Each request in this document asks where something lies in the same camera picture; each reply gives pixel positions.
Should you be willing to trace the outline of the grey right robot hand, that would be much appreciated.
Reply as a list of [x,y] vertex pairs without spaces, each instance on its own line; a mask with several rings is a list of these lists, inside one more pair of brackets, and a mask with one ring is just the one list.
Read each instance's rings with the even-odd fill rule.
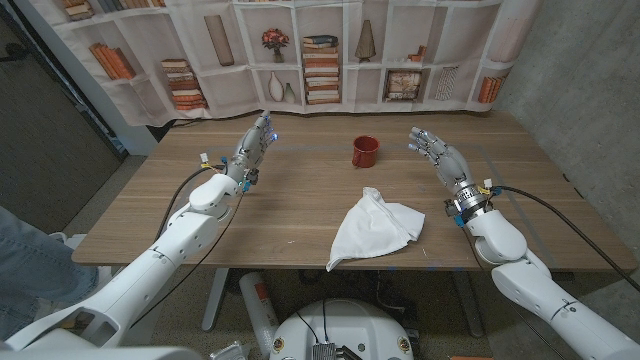
[[435,134],[413,127],[409,149],[424,156],[435,168],[438,179],[453,194],[444,201],[445,213],[459,226],[493,210],[490,196],[481,192],[464,156]]

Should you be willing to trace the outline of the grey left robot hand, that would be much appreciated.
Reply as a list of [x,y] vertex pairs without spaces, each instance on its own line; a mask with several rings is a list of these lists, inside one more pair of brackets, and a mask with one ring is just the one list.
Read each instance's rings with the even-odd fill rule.
[[225,174],[247,191],[258,180],[259,166],[267,148],[278,139],[271,126],[270,111],[265,110],[238,141],[234,155],[226,165]]

